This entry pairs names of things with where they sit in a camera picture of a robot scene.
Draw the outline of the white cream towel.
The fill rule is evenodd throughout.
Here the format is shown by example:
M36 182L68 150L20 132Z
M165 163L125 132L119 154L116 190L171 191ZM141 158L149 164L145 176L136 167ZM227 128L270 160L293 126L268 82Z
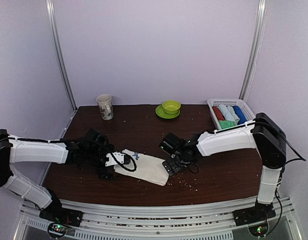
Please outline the white cream towel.
M128 149L122 151L133 158L136 163L136 170L133 172L123 169L121 166L114 166L114 171L118 174L133 177L139 180L144 180L159 186L165 186L169 173L163 166L163 159L134 152Z

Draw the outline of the green microfiber towel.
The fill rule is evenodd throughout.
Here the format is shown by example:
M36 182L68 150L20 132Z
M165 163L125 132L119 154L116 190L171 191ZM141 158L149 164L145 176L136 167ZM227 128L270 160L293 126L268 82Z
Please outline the green microfiber towel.
M229 120L219 120L218 123L222 130L236 126L234 121L229 121Z

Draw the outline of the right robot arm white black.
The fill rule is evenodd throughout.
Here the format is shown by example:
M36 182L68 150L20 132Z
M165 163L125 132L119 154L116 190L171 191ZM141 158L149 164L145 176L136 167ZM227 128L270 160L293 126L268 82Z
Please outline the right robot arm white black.
M238 126L214 132L195 134L191 139L168 133L160 148L169 154L162 164L170 176L195 164L199 159L222 152L255 149L262 161L262 173L255 206L250 210L253 220L262 220L271 210L275 191L286 163L286 135L265 113Z

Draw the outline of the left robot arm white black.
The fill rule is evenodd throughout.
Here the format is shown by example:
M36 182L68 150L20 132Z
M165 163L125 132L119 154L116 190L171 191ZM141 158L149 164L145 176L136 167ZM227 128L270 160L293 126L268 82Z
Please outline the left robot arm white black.
M94 129L81 138L57 140L18 137L0 129L0 188L7 188L35 203L55 222L61 222L66 216L58 197L17 171L15 163L44 162L104 168L122 161L122 155L113 152L108 138Z

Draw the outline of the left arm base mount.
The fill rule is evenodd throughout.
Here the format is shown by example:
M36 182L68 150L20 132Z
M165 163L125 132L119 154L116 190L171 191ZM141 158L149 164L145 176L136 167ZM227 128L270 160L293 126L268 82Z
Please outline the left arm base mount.
M79 210L62 208L59 212L48 213L40 211L39 217L62 225L79 227L83 218L83 213Z

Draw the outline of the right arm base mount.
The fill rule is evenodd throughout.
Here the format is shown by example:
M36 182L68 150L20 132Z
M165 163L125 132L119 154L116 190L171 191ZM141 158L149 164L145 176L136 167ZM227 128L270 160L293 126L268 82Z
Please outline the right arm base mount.
M270 210L265 212L264 210L256 210L255 208L245 208L240 210L235 210L233 212L233 218L236 226L250 225L256 222L263 222L269 218L276 216L275 210Z

